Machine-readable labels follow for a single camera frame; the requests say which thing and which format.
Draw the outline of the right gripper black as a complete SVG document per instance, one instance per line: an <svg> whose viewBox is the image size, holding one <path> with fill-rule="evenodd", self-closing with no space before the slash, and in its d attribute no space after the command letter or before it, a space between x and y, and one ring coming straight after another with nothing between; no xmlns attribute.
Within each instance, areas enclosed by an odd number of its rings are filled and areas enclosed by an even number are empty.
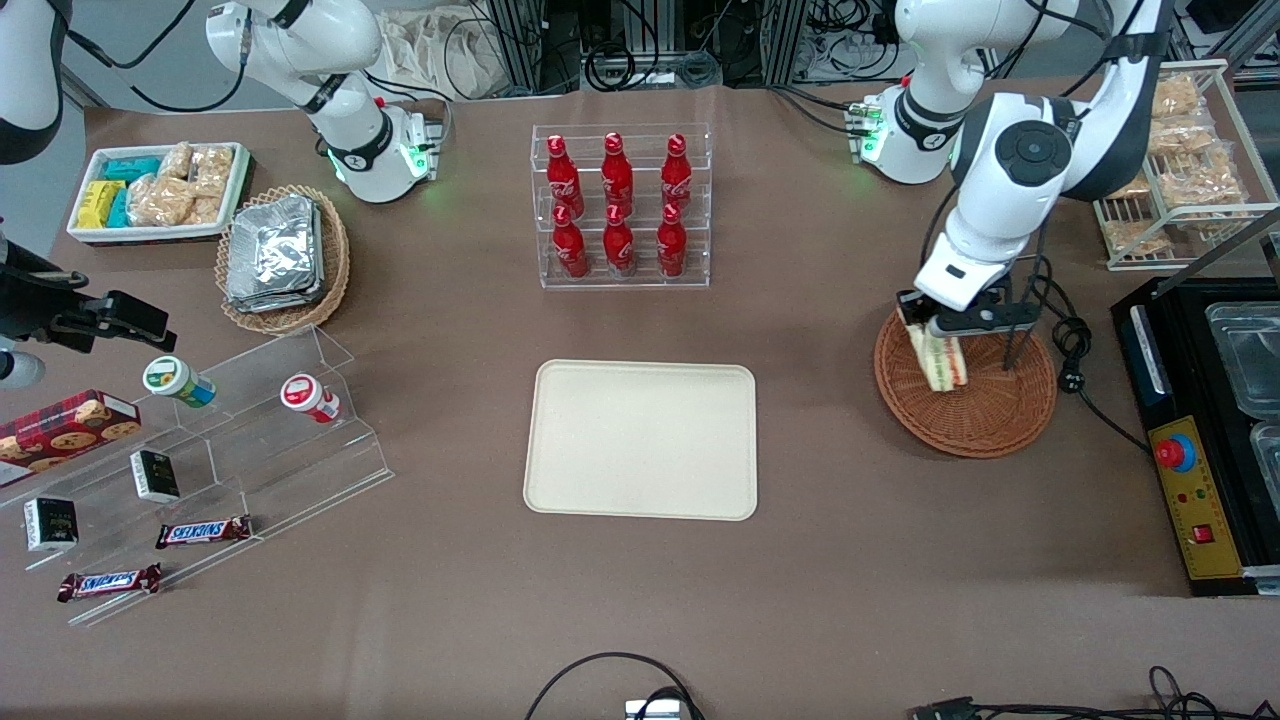
<svg viewBox="0 0 1280 720"><path fill-rule="evenodd" d="M79 290L88 284L87 275L64 272L9 240L1 246L3 338L74 346L69 333L52 328L61 313L72 310L73 333L132 340L160 351L175 350L178 337L168 329L169 315L164 310L125 292L82 300Z"/></svg>

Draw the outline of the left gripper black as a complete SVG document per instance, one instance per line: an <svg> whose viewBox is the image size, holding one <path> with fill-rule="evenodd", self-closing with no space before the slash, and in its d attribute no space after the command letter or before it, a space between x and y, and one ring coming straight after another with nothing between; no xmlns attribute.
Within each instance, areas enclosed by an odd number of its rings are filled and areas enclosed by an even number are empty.
<svg viewBox="0 0 1280 720"><path fill-rule="evenodd" d="M905 290L897 292L899 318L905 328L924 331L927 316L942 316L943 319L1007 319L1011 305L1007 301L1009 290L1004 286L992 286L980 291L970 305L963 310L947 307L938 301L931 300L927 309L927 296L919 290Z"/></svg>

